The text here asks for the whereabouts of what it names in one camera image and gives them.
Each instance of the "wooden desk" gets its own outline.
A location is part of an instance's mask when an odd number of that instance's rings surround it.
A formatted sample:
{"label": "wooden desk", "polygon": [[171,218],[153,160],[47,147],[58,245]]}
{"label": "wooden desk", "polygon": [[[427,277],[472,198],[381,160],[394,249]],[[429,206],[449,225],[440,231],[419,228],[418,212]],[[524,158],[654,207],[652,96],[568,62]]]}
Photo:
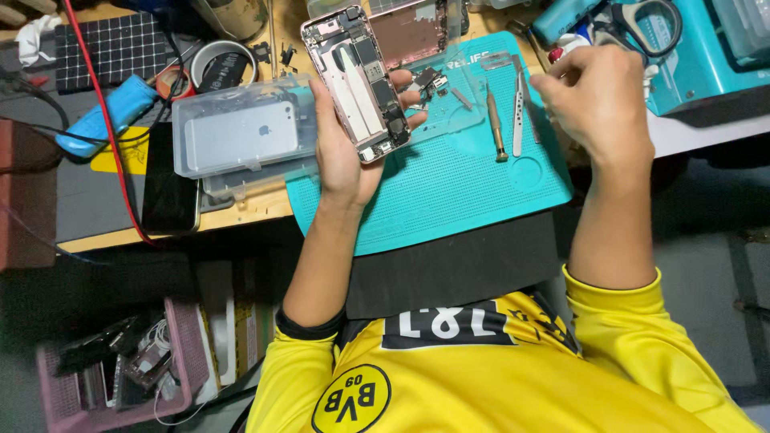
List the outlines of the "wooden desk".
{"label": "wooden desk", "polygon": [[[364,0],[363,3],[364,7],[368,6],[368,0]],[[307,55],[304,45],[300,40],[300,25],[308,19],[306,10],[307,8],[304,0],[273,1],[273,21],[276,27],[276,47],[273,47],[273,49],[277,50],[276,55],[280,57],[281,44],[284,44],[284,48],[288,47],[289,44],[292,44],[293,47],[297,49],[297,53],[292,58],[291,66],[297,68],[300,73],[308,72],[316,75],[313,66],[310,63],[310,57]],[[128,9],[116,8],[110,4],[101,4],[95,8],[77,12],[77,16],[81,22],[85,22],[130,15],[132,13],[134,12]],[[505,25],[512,18],[518,18],[524,22],[531,22],[538,13],[539,9],[536,7],[525,8],[523,6],[514,6],[499,11],[490,9],[477,14],[471,13],[469,14],[470,30],[468,34],[463,37],[463,40],[501,32],[505,30]],[[12,36],[5,33],[0,34],[0,39],[6,39],[8,37]],[[268,29],[266,29],[253,44],[259,44],[262,41],[270,43],[270,31]],[[523,61],[526,63],[527,67],[530,68],[530,71],[542,72],[542,68],[537,62],[537,57],[527,41],[519,39],[518,42]],[[279,64],[279,72],[282,67],[283,65]],[[271,77],[271,65],[260,63],[259,80],[270,79]],[[261,193],[254,194],[245,200],[237,202],[229,209],[202,214],[199,231],[255,223],[290,215],[293,215],[293,212],[289,204],[286,186],[283,182],[278,182],[266,187]],[[114,247],[140,241],[136,231],[133,228],[130,228],[63,242],[60,243],[59,246],[69,252],[77,253],[80,251]]]}

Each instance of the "red tape roll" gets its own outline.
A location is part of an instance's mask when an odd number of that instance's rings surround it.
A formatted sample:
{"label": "red tape roll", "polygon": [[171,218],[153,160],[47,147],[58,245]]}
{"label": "red tape roll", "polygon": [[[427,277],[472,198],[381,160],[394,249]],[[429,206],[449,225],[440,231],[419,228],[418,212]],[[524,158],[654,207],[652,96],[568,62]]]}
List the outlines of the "red tape roll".
{"label": "red tape roll", "polygon": [[[158,94],[166,99],[169,97],[169,94],[171,93],[171,86],[174,85],[174,82],[176,81],[176,78],[179,76],[179,67],[178,66],[171,66],[167,70],[163,71],[158,76],[158,79],[155,83],[155,88],[158,91]],[[184,69],[182,71],[182,90],[179,91],[177,89],[177,95],[173,96],[171,98],[172,101],[176,101],[177,99],[186,98],[187,96],[193,96],[195,95],[195,89],[193,88],[193,81],[190,78],[190,74],[187,71],[187,69]]]}

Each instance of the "person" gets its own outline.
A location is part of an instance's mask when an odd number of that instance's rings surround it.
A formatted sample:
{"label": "person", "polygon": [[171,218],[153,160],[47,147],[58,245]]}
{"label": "person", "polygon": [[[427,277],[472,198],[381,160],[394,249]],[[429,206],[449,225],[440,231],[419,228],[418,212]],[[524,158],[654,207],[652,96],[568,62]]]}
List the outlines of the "person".
{"label": "person", "polygon": [[[642,74],[636,53],[581,47],[530,81],[592,158],[563,268],[574,336],[529,290],[340,334],[353,246],[383,161],[359,163],[330,94],[312,82],[322,193],[246,430],[758,431],[663,305]],[[410,73],[390,76],[399,87]],[[400,99],[408,106],[419,95]],[[408,120],[414,128],[426,118]]]}

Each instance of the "yellow card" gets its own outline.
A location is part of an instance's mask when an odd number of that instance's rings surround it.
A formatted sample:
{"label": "yellow card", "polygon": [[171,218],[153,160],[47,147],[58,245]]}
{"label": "yellow card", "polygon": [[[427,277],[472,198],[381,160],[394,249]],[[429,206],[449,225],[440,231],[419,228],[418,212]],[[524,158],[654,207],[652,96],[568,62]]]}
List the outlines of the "yellow card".
{"label": "yellow card", "polygon": [[[119,139],[130,139],[142,135],[148,128],[130,126]],[[129,174],[147,174],[147,145],[149,134],[136,141],[119,143],[120,154],[123,156],[123,169]],[[105,173],[117,173],[115,157],[112,155],[112,145],[107,145],[91,159],[91,170]]]}

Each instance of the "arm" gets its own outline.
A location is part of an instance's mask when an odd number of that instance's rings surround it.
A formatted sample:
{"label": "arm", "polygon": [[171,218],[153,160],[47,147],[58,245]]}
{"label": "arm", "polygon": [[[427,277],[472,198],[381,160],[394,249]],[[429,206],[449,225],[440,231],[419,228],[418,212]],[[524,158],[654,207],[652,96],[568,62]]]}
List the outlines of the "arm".
{"label": "arm", "polygon": [[663,307],[652,256],[641,59],[577,49],[533,77],[554,118],[591,155],[593,180],[564,267],[584,358],[652,390],[716,431],[755,431],[685,329]]}
{"label": "arm", "polygon": [[[409,71],[390,74],[399,88]],[[350,266],[363,208],[374,195],[385,159],[362,165],[337,122],[329,91],[310,81],[316,100],[321,199],[302,246],[300,261],[283,308],[276,315],[276,338],[267,348],[246,431],[299,431],[332,381],[333,341],[343,319]],[[418,92],[399,96],[401,106],[420,101]],[[407,121],[425,122],[421,112]]]}

